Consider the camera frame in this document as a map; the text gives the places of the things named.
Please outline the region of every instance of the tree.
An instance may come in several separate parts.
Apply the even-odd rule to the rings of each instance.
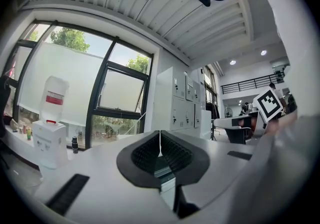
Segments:
[[[129,62],[126,65],[126,67],[146,74],[148,70],[148,65],[148,57],[142,57],[141,55],[137,55],[135,59],[129,59]]]
[[[86,52],[90,47],[85,41],[85,33],[79,30],[63,27],[60,31],[53,31],[50,35],[55,45],[68,47],[74,50]]]
[[[37,41],[38,39],[38,31],[34,30],[31,35],[29,36],[29,40],[30,41]]]

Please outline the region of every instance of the label on water bottle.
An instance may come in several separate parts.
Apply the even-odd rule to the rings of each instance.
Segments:
[[[45,101],[56,105],[63,105],[64,96],[52,91],[47,91]]]

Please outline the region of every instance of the thermos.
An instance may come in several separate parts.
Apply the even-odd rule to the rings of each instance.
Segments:
[[[74,154],[78,154],[78,139],[76,136],[72,137],[72,149]]]

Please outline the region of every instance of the railing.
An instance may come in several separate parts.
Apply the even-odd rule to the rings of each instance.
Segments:
[[[284,77],[285,73],[279,72],[250,80],[222,85],[222,94],[229,94],[265,87],[268,86],[270,83],[280,84],[284,82]]]

